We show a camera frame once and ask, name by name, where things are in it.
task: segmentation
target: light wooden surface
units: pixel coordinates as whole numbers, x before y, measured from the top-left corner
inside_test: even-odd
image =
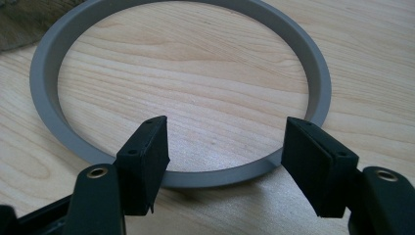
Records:
[[[415,184],[415,2],[266,1],[299,23],[333,82],[324,129],[360,156]],[[0,204],[19,216],[71,193],[87,163],[47,130],[31,101],[35,46],[0,55]],[[241,165],[282,146],[301,118],[307,84],[291,49],[226,9],[162,3],[124,11],[72,46],[59,77],[73,128],[114,154],[146,118],[168,116],[173,170]],[[347,234],[322,219],[283,168],[238,186],[161,189],[155,213],[128,234]]]

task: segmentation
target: clamp jaw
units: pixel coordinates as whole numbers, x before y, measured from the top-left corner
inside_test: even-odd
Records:
[[[167,117],[143,122],[116,154],[114,164],[96,164],[76,179],[73,194],[19,219],[0,206],[0,235],[125,234],[124,215],[146,215],[170,159]]]
[[[350,234],[415,234],[415,190],[401,174],[370,166],[311,122],[289,117],[282,165],[321,217],[351,210]]]

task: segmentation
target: gray ring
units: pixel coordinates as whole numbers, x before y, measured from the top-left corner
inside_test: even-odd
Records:
[[[30,68],[30,91],[37,112],[49,130],[68,149],[91,164],[111,164],[114,157],[95,148],[69,126],[58,98],[58,75],[72,43],[86,29],[118,11],[159,0],[89,0],[69,11],[45,34]],[[280,35],[297,54],[308,81],[305,118],[321,126],[330,107],[331,81],[317,45],[293,20],[258,0],[190,0],[228,8],[251,17]],[[281,164],[282,149],[249,164],[203,172],[167,171],[163,187],[202,188],[228,185],[263,175]]]

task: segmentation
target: metal grommet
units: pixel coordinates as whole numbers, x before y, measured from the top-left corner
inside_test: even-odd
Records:
[[[108,169],[105,167],[96,167],[88,171],[86,176],[88,178],[100,178],[108,173]]]
[[[389,171],[382,170],[382,169],[376,170],[376,175],[378,175],[379,178],[389,181],[389,182],[396,182],[398,180],[396,175],[394,175],[393,173]]]
[[[304,119],[321,126],[330,107],[331,81],[326,62],[311,37],[288,16],[259,0],[189,0],[211,4],[251,17],[269,27],[293,49],[308,81]],[[88,0],[60,18],[44,35],[30,67],[30,91],[37,112],[49,130],[68,149],[91,164],[111,164],[115,158],[95,148],[69,126],[58,98],[58,75],[72,43],[86,29],[124,9],[161,0]],[[228,185],[270,172],[281,164],[282,149],[249,164],[204,172],[167,171],[163,187],[201,188]]]

